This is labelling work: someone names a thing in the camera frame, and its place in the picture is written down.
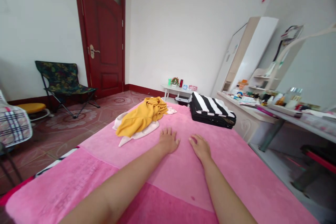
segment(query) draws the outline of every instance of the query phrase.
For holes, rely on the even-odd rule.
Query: pink massage table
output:
[[[171,126],[180,146],[160,163],[120,223],[218,223],[202,165],[188,141],[191,134],[207,139],[214,161],[259,224],[318,223],[233,129],[193,121],[188,107],[168,105],[177,113],[122,147],[114,122],[98,131],[57,165],[24,182],[8,198],[8,214],[18,224],[58,223],[104,180],[154,146],[161,128]]]

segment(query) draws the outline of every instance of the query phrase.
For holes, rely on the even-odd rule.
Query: white cabinet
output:
[[[230,96],[218,92],[217,99],[222,100],[227,108],[236,114],[236,125],[233,129],[247,142],[258,142],[263,133],[268,130],[276,121],[276,119],[264,114],[263,112],[240,106],[239,102]]]
[[[277,26],[273,17],[251,17],[230,41],[211,96],[229,91],[239,81],[250,79]]]

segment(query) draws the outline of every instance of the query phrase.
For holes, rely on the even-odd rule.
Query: white towel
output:
[[[177,111],[175,109],[173,109],[172,107],[168,108],[167,114],[175,114]],[[120,114],[114,121],[114,126],[113,129],[117,130],[118,127],[120,126],[123,118],[125,115],[127,115],[128,112],[122,113]],[[158,127],[160,126],[159,122],[151,122],[147,128],[145,128],[143,131],[141,132],[137,132],[135,133],[133,136],[128,137],[128,136],[123,136],[120,143],[119,143],[119,147],[123,146],[125,143],[131,141],[132,139],[139,139],[141,137],[144,137],[146,135],[148,135],[149,133],[151,133],[152,131],[156,130]]]

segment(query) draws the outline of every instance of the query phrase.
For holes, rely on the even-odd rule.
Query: small potted plant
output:
[[[178,78],[177,78],[177,77],[172,78],[172,80],[171,80],[171,84],[173,85],[173,87],[176,87],[176,85],[179,84],[179,80],[178,80]]]

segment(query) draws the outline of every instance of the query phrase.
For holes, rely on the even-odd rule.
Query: yellow cloth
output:
[[[166,111],[167,104],[161,97],[145,98],[136,109],[125,115],[115,134],[131,137],[143,131],[152,121],[160,120]]]

